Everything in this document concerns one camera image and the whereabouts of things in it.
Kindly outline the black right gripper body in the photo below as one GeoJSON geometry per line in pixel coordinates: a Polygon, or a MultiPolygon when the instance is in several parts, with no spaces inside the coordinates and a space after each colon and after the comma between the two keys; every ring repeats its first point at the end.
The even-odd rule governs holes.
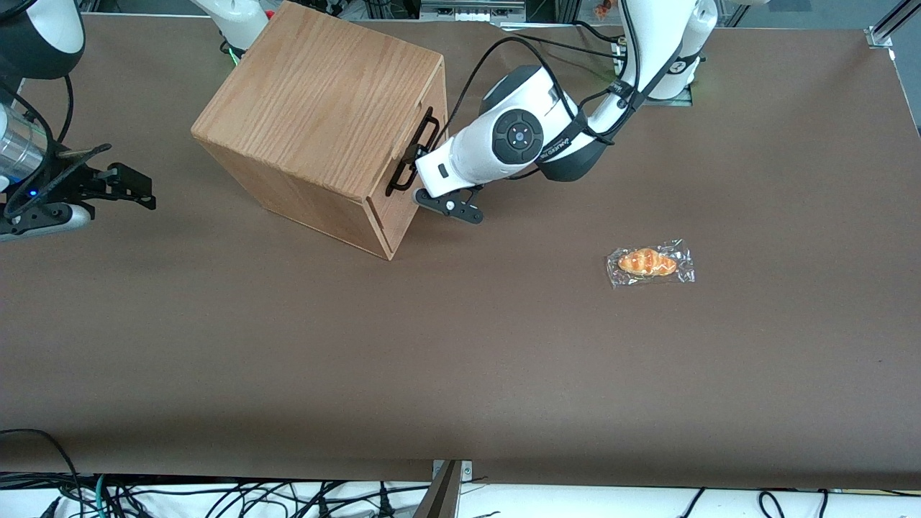
{"type": "Polygon", "coordinates": [[[92,158],[111,149],[111,144],[100,144],[91,150],[66,150],[62,147],[62,150],[56,150],[54,155],[49,153],[46,158],[49,158],[50,162],[44,164],[40,167],[40,171],[23,181],[14,190],[12,196],[7,198],[7,203],[4,204],[4,216],[19,217],[27,210],[33,209],[34,206],[48,202],[55,196],[55,191],[71,183],[72,177],[78,174],[80,168],[85,167],[92,158]],[[36,190],[35,194],[30,194],[33,191],[32,184],[35,180],[42,179],[48,167],[52,171],[50,179],[36,190]]]}

